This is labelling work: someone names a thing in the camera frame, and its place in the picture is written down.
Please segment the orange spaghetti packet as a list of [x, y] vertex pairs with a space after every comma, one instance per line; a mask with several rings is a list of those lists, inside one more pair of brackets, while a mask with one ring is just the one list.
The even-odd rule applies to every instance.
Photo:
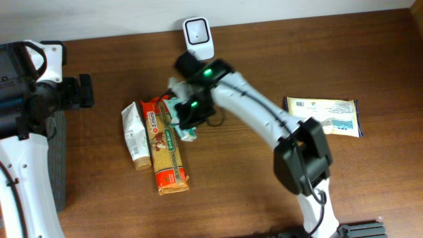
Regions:
[[177, 133], [171, 127], [171, 114], [165, 104], [166, 99], [168, 96], [140, 102], [160, 195], [190, 189], [189, 176], [182, 164]]

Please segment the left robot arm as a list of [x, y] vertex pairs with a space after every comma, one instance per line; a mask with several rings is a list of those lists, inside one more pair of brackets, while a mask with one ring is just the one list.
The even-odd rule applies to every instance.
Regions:
[[1, 215], [9, 237], [63, 237], [48, 171], [47, 120], [95, 104], [91, 76], [64, 77], [62, 41], [1, 45]]

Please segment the teal snack pouch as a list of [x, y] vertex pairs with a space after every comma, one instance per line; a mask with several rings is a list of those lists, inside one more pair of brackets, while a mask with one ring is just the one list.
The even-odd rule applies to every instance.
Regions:
[[180, 103], [181, 100], [178, 97], [173, 97], [171, 99], [164, 99], [163, 101], [169, 111], [169, 114], [171, 115], [171, 124], [179, 124], [180, 119], [175, 106]]

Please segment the yellow white wipes pack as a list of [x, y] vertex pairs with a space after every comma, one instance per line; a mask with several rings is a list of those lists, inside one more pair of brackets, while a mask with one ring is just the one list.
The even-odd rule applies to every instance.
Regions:
[[305, 99], [286, 97], [286, 110], [303, 122], [314, 118], [325, 134], [362, 138], [357, 100]]

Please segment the small teal tissue pack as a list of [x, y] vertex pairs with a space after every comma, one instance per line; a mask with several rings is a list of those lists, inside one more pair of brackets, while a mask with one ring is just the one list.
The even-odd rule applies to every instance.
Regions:
[[193, 129], [181, 130], [179, 127], [176, 127], [175, 130], [182, 141], [192, 142], [197, 139], [197, 135]]

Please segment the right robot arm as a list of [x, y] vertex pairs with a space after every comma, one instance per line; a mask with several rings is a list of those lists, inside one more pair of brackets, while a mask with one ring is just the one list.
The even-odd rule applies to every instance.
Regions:
[[175, 69], [184, 77], [170, 82], [177, 126], [190, 129], [206, 122], [220, 107], [250, 126], [274, 154], [274, 174], [296, 195], [307, 237], [334, 237], [339, 222], [330, 201], [332, 155], [323, 127], [314, 118], [302, 121], [274, 104], [222, 59], [199, 61], [190, 52], [178, 57]]

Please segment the white cream tube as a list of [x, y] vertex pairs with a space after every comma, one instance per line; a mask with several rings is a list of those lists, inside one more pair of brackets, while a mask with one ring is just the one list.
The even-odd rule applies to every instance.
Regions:
[[145, 126], [136, 102], [132, 102], [121, 111], [124, 138], [130, 152], [134, 167], [137, 171], [148, 169], [151, 166], [149, 146]]

